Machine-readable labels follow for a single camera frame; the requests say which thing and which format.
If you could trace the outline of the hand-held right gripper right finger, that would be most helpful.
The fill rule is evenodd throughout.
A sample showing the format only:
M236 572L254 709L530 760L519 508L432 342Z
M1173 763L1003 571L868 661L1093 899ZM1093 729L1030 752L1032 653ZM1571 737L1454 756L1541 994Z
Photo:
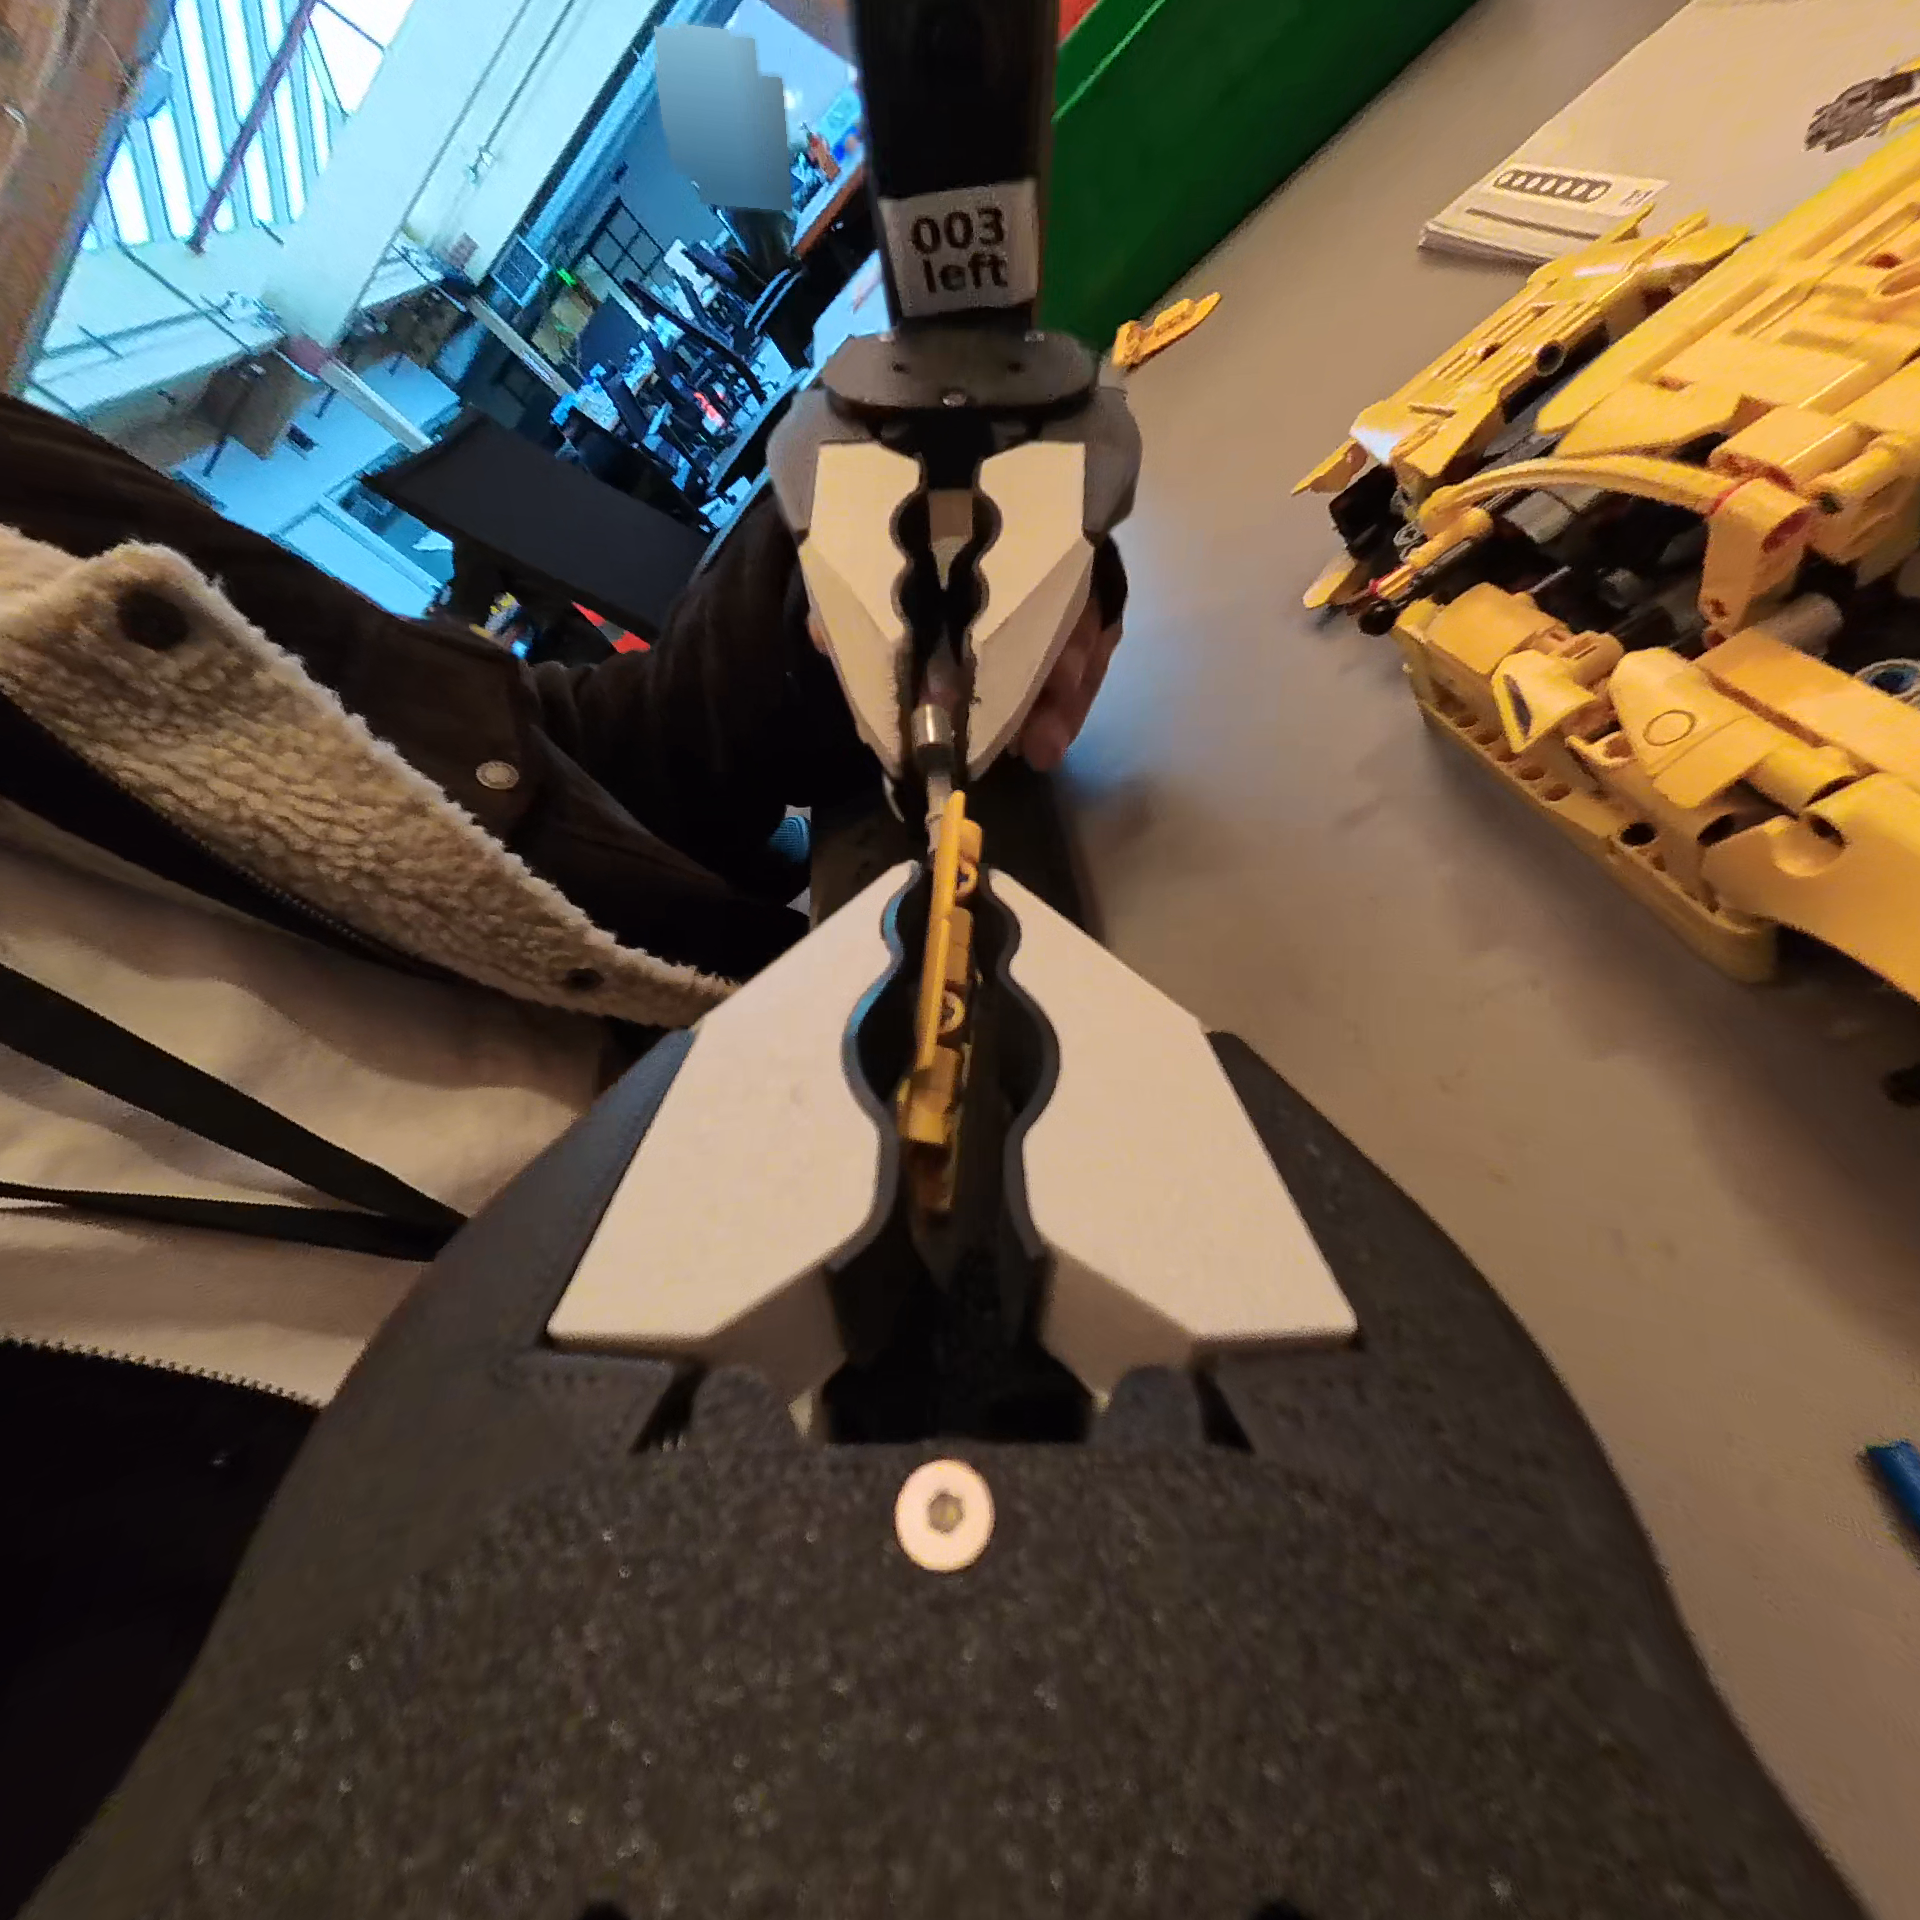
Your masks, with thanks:
M1359 1310L1213 1037L1014 876L983 873L963 1207L1020 1397L1334 1353Z

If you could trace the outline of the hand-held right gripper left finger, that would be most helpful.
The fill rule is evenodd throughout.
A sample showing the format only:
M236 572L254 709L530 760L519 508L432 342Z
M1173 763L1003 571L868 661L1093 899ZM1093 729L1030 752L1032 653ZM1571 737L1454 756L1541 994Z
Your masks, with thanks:
M549 1316L569 1354L754 1370L793 1402L900 1332L900 1137L857 1029L899 979L896 865L700 1019Z

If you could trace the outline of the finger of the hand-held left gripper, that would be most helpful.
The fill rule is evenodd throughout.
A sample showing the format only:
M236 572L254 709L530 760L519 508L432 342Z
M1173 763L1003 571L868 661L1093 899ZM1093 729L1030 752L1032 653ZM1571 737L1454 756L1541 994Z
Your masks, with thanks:
M824 653L859 737L887 775L906 767L912 640L900 606L909 553L899 521L920 488L917 459L879 442L830 442L818 452L799 544Z
M1035 441L986 459L948 493L948 589L966 778L1014 744L1093 589L1088 446Z

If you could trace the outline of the yellow panel with axle pin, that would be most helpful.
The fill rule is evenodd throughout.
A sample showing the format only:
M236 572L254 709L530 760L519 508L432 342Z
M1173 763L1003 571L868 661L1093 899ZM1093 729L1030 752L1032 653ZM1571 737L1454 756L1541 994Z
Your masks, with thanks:
M974 907L985 848L968 797L952 790L932 819L915 1046L895 1097L909 1196L924 1220L947 1219L959 1188L978 984Z

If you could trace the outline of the person's left forearm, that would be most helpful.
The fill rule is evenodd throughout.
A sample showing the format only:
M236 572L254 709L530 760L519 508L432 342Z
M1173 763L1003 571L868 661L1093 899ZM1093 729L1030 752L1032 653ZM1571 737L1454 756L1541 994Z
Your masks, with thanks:
M672 852L789 900L803 887L781 879L783 825L870 797L882 773L808 615L799 543L764 495L649 651L524 672L541 729Z

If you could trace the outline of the person's left hand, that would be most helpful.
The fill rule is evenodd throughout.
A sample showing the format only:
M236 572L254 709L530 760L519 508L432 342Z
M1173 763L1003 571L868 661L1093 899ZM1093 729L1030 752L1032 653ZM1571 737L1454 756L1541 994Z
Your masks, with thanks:
M1097 546L1091 589L1032 709L1014 754L1040 775L1054 773L1085 733L1120 644L1131 580L1117 540Z

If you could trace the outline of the small yellow brick piece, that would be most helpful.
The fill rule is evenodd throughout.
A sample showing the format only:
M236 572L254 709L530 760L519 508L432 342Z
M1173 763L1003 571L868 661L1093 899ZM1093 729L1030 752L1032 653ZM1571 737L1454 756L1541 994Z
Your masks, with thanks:
M1183 299L1153 317L1120 324L1108 354L1113 370L1128 375L1164 354L1189 338L1198 326L1207 324L1220 300L1220 294Z

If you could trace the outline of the green plastic bin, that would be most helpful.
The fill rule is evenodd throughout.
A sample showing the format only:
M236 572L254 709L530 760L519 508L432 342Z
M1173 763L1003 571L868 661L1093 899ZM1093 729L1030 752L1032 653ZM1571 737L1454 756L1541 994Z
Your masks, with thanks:
M1106 346L1468 11L1099 3L1058 49L1043 326Z

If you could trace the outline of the white striped shirt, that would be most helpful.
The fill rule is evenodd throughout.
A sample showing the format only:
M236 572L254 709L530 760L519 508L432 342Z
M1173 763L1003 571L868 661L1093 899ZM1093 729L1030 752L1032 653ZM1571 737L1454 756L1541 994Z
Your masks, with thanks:
M5 803L3 949L34 979L462 1213L594 1102L613 1040L204 902ZM333 1399L412 1262L5 1198L5 1332Z

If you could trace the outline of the yellow toy brick car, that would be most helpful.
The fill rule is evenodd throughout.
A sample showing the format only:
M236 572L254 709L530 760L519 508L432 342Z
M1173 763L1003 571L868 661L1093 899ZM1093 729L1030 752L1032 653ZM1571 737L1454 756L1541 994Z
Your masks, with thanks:
M1539 266L1297 484L1310 612L1718 972L1918 997L1918 132Z

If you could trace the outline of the brown fleece-lined jacket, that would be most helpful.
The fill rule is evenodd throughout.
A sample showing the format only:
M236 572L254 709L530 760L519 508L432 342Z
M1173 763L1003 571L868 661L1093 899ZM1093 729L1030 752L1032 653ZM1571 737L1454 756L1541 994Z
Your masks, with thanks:
M711 875L549 738L539 665L389 612L13 397L3 521L5 800L92 850L397 972L639 1029L703 1019L804 938L797 895Z

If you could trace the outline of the open instruction booklet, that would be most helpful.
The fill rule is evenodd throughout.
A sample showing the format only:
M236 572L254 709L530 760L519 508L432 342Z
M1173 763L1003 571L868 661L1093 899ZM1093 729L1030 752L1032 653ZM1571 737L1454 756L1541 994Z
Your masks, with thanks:
M1763 231L1916 128L1915 3L1693 3L1421 233L1534 271L1617 228Z

